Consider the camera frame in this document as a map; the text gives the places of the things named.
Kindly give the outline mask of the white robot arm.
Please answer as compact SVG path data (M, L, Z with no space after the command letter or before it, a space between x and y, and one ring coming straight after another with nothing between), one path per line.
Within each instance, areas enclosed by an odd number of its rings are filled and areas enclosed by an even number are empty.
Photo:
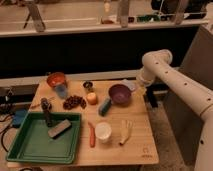
M172 59L167 49L145 53L136 79L148 87L158 77L204 121L194 171L213 171L213 90L172 68Z

